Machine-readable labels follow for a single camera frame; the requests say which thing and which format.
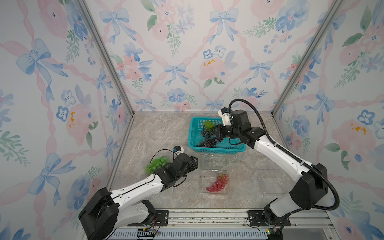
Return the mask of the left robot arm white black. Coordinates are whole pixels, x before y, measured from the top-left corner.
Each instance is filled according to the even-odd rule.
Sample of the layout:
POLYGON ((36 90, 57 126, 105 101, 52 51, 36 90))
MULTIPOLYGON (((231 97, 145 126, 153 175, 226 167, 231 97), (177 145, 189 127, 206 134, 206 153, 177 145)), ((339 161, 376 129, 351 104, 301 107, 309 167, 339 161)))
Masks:
POLYGON ((104 240, 121 227, 152 225, 157 211, 146 198, 177 187, 179 179, 198 167, 198 158, 180 153, 142 181, 119 190, 98 190, 79 214, 87 238, 104 240))

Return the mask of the dark blue grape bunch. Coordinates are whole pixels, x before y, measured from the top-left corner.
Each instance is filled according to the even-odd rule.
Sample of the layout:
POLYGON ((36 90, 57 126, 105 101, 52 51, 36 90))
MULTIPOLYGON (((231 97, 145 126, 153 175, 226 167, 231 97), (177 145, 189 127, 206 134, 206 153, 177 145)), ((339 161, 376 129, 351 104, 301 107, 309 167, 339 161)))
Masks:
POLYGON ((204 141, 209 141, 212 139, 215 139, 217 137, 217 126, 214 126, 210 129, 207 129, 206 127, 203 127, 202 129, 202 136, 204 141))

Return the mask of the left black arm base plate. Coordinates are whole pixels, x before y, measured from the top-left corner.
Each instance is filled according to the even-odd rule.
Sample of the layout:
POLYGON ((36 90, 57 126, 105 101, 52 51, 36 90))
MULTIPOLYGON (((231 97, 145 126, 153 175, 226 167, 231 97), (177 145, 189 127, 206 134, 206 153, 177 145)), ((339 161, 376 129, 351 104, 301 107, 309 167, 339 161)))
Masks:
POLYGON ((153 227, 160 226, 166 227, 169 221, 169 211, 168 210, 156 210, 153 213, 150 213, 149 216, 141 223, 132 223, 128 227, 153 227))

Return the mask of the pink red grape bunch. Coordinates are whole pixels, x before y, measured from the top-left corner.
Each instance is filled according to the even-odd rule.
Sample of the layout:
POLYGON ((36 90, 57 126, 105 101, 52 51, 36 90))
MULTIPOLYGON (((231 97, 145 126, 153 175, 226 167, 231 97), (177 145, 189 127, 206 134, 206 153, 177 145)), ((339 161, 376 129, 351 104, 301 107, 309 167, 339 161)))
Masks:
POLYGON ((206 190, 209 193, 222 193, 226 186, 229 183, 229 176, 227 174, 220 174, 217 177, 217 180, 210 185, 209 187, 206 187, 206 190))

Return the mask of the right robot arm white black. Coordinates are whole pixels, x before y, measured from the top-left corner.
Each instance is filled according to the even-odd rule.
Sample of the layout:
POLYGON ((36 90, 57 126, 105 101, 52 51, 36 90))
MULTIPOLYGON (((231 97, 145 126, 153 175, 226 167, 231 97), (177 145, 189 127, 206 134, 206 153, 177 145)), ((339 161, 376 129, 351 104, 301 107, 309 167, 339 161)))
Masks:
POLYGON ((281 167, 295 182, 290 192, 270 202, 264 208, 264 216, 269 224, 301 210, 323 209, 323 199, 328 194, 325 182, 327 169, 314 166, 279 145, 260 127, 252 127, 247 112, 228 108, 218 111, 222 123, 217 127, 220 138, 239 139, 242 144, 265 155, 281 167))

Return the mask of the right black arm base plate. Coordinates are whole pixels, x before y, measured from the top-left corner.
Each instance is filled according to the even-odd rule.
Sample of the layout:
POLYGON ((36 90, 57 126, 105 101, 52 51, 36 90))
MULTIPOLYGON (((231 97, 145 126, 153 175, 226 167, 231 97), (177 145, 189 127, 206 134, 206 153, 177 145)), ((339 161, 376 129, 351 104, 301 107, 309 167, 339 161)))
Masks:
POLYGON ((291 226, 289 217, 276 217, 264 210, 248 210, 247 215, 247 225, 251 228, 291 226))

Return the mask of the green grape leaf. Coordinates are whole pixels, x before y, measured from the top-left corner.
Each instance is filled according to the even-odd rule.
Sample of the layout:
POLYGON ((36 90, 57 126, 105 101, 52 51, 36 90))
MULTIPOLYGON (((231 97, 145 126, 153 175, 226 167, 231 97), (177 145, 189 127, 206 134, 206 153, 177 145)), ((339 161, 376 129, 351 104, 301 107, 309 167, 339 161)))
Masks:
POLYGON ((210 120, 204 121, 203 125, 204 129, 206 129, 207 131, 214 130, 217 127, 217 125, 211 122, 210 120))

